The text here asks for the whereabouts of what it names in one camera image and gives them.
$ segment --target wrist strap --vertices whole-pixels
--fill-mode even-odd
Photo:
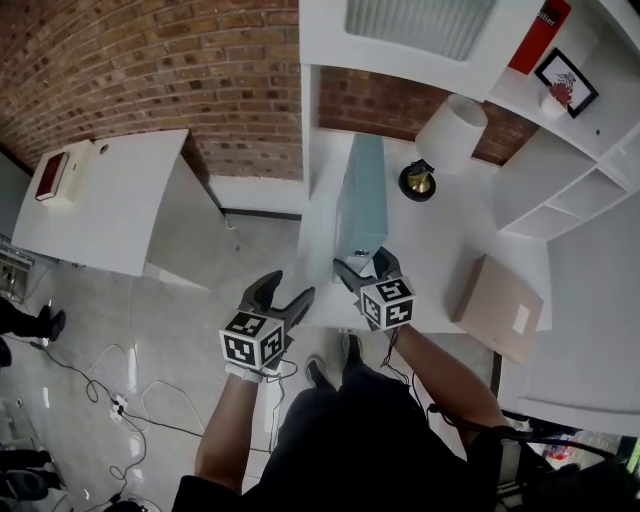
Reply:
[[[255,384],[260,384],[262,382],[262,375],[258,372],[250,370],[249,368],[243,368],[242,366],[238,366],[237,364],[227,363],[224,365],[224,371],[233,374],[237,377],[240,377],[242,380],[248,380],[249,382],[254,382]]]

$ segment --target picture frame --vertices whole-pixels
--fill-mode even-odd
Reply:
[[[551,50],[537,67],[535,74],[547,87],[556,83],[570,85],[573,99],[567,106],[567,112],[574,119],[599,95],[595,87],[558,48]]]

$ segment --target electrical outlet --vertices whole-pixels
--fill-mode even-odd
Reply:
[[[122,407],[123,411],[127,410],[127,406],[129,403],[122,395],[116,395],[114,400],[118,402],[119,405],[111,404],[111,410],[109,411],[109,416],[116,423],[122,423],[122,416],[118,414],[118,409]]]

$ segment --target cardboard box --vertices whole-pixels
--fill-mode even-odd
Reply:
[[[485,254],[474,264],[452,322],[517,363],[531,352],[544,301],[518,276]]]

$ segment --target white desk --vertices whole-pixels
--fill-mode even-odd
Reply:
[[[20,210],[12,243],[81,265],[209,287],[207,264],[233,233],[180,156],[188,130],[96,141],[70,209],[35,199],[45,153]],[[100,149],[108,149],[100,154]]]
[[[353,306],[355,296],[335,282],[335,211],[353,133],[317,130],[313,138],[311,202],[300,229],[296,291],[316,286],[304,324],[368,329]],[[398,188],[402,169],[420,157],[410,142],[384,140],[389,238],[384,246],[400,260],[416,290],[413,325],[422,332],[460,333],[449,320],[476,257],[488,253],[524,279],[544,300],[538,330],[551,329],[551,282],[545,242],[499,233],[491,214],[496,168],[470,160],[457,175],[438,174],[425,203]]]

